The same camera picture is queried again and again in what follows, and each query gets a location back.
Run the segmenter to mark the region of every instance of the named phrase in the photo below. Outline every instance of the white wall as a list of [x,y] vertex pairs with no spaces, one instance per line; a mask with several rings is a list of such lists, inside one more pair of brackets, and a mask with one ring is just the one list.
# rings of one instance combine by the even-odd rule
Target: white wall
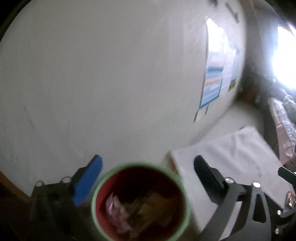
[[29,194],[94,154],[104,170],[161,162],[218,120],[235,89],[193,123],[210,16],[241,49],[237,0],[32,0],[0,43],[0,170]]
[[273,78],[273,55],[277,50],[277,27],[285,23],[265,0],[244,0],[247,43],[246,63],[256,72]]

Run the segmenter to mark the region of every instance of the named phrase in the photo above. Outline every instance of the wooden edge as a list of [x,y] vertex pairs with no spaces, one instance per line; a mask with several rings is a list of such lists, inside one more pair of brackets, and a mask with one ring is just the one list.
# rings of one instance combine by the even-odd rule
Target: wooden edge
[[23,191],[18,189],[1,171],[0,171],[0,183],[3,184],[4,187],[6,187],[12,194],[14,194],[16,197],[21,199],[24,202],[31,201],[31,197],[26,195]]
[[178,173],[177,171],[177,168],[176,168],[176,165],[175,165],[175,162],[174,162],[174,159],[172,157],[172,155],[170,154],[170,152],[168,152],[166,155],[165,155],[165,158],[163,160],[163,164],[169,168],[171,171],[175,172],[175,173]]

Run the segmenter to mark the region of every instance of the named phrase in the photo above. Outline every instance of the black metal bracket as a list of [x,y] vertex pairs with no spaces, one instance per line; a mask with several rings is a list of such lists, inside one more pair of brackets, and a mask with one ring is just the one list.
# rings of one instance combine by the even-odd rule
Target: black metal bracket
[[194,170],[211,201],[218,204],[211,220],[198,236],[198,241],[220,240],[237,201],[242,201],[242,206],[230,236],[224,240],[271,240],[268,205],[259,183],[247,186],[237,184],[230,177],[224,178],[202,156],[194,159]]
[[294,190],[296,190],[296,174],[294,172],[289,171],[287,168],[280,167],[278,170],[278,175],[292,184]]
[[64,177],[59,183],[47,185],[36,182],[27,241],[95,240],[82,214],[90,213],[90,209],[77,203],[85,200],[101,168],[102,159],[95,155],[72,178]]

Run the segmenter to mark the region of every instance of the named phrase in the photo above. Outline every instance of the sunlight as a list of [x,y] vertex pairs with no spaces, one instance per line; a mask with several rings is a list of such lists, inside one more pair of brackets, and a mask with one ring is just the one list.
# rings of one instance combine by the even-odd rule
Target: sunlight
[[279,46],[274,55],[275,77],[289,88],[296,89],[296,38],[288,30],[278,27]]
[[223,28],[220,28],[215,24],[212,19],[207,20],[208,35],[209,35],[209,51],[220,52],[224,51],[225,54],[228,51],[228,38]]

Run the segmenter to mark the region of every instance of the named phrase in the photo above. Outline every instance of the bright window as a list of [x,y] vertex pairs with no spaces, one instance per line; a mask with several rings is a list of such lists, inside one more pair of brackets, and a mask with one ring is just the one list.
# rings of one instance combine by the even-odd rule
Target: bright window
[[296,38],[288,30],[278,27],[278,41],[273,60],[274,75],[288,88],[296,89]]

